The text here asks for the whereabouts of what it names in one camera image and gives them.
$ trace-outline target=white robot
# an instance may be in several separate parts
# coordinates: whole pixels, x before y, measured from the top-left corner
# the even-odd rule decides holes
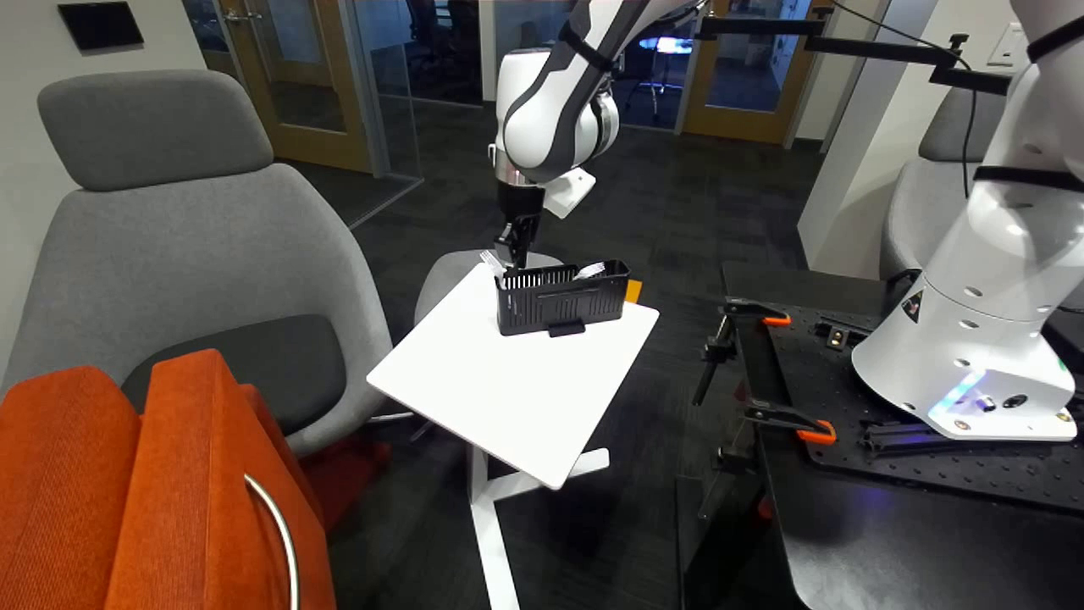
[[[520,264],[540,211],[567,217],[580,167],[617,138],[612,62],[690,0],[588,0],[553,50],[507,54],[490,161]],[[1084,277],[1084,0],[1012,0],[1033,62],[974,176],[965,213],[855,348],[857,375],[953,442],[1073,442],[1073,375],[1041,336]]]

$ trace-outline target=white cable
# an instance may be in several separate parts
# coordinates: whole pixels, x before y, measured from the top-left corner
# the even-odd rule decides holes
[[[290,527],[284,524],[284,514],[278,512],[275,498],[250,473],[245,473],[245,482],[275,517],[280,553],[284,553],[284,573],[290,580],[290,610],[301,610],[301,580],[298,580],[298,556],[293,556]]]

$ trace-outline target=table leg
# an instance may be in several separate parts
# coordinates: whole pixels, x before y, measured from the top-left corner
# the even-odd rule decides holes
[[[588,451],[575,460],[569,477],[581,477],[611,469],[611,451]],[[489,477],[489,453],[472,446],[472,523],[476,538],[480,577],[490,610],[517,610],[512,561],[501,535],[499,500],[543,489],[527,473]]]

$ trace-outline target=white table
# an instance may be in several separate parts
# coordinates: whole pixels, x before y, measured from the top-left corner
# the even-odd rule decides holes
[[[617,323],[581,336],[501,336],[499,296],[476,264],[372,372],[369,384],[472,451],[472,517],[489,603],[517,610],[494,500],[611,469],[611,451],[581,453],[612,394],[645,348],[657,311],[622,306]],[[489,453],[515,473],[489,477]]]

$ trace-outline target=chair backrest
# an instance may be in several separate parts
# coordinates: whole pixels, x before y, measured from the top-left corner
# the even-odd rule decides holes
[[[214,72],[92,76],[40,90],[82,182],[48,238],[4,385],[60,365],[125,379],[144,355],[236,324],[325,316],[350,375],[388,348],[369,264]]]

